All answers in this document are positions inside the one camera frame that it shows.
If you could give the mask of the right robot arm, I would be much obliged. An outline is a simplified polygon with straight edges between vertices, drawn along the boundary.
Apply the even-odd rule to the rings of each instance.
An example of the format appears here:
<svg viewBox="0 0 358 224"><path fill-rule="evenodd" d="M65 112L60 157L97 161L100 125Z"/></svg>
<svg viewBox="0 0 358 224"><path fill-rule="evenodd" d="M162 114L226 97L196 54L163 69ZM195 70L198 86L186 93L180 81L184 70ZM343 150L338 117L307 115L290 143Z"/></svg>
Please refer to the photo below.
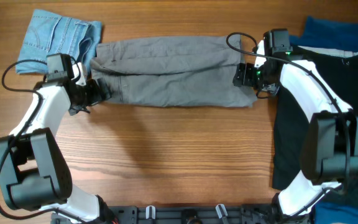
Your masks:
<svg viewBox="0 0 358 224"><path fill-rule="evenodd" d="M287 29L265 32L249 55L255 62L238 65L234 86L251 86L258 99L286 89L309 122L300 171L267 208L270 223L300 223L324 196L346 194L358 177L358 116L312 62L293 53Z"/></svg>

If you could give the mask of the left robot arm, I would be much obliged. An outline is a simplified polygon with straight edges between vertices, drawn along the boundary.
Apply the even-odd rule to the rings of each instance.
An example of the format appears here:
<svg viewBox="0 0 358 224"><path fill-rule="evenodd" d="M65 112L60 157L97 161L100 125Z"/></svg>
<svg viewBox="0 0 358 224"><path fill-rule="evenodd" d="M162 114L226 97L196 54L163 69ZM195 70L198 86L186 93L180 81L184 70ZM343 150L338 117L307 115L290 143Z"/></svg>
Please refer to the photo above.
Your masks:
<svg viewBox="0 0 358 224"><path fill-rule="evenodd" d="M110 97L105 82L39 82L30 92L33 102L17 130L0 138L0 214L11 220L54 213L71 223L117 223L99 195L73 184L55 140L67 111L86 111Z"/></svg>

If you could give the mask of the grey shorts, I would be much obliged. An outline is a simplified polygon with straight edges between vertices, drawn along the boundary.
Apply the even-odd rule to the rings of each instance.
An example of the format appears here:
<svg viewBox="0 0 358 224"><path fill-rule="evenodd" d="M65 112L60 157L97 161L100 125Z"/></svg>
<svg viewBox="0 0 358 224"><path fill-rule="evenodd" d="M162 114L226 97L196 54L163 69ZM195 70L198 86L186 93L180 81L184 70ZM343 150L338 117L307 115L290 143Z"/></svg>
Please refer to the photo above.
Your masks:
<svg viewBox="0 0 358 224"><path fill-rule="evenodd" d="M242 63L238 37L173 36L99 44L91 74L102 78L111 103L156 107L249 107L252 88L232 80Z"/></svg>

